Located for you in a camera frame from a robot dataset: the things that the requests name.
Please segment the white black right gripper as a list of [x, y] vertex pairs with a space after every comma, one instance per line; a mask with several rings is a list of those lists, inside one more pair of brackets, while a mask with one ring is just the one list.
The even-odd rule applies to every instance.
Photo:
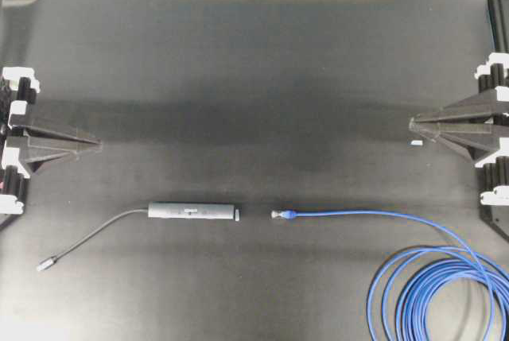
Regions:
[[[482, 168], [481, 219], [508, 236], [508, 0], [488, 0], [494, 52], [476, 70], [479, 94], [417, 114], [409, 130]], [[482, 123], [456, 123], [483, 118]]]

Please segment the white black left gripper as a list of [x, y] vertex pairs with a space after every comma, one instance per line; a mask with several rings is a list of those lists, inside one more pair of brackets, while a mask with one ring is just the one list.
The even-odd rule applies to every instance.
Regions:
[[[39, 92], [32, 68], [1, 70], [1, 228], [24, 213], [32, 175], [102, 149], [100, 140], [87, 131], [35, 115]], [[29, 131], [51, 138], [28, 137]]]

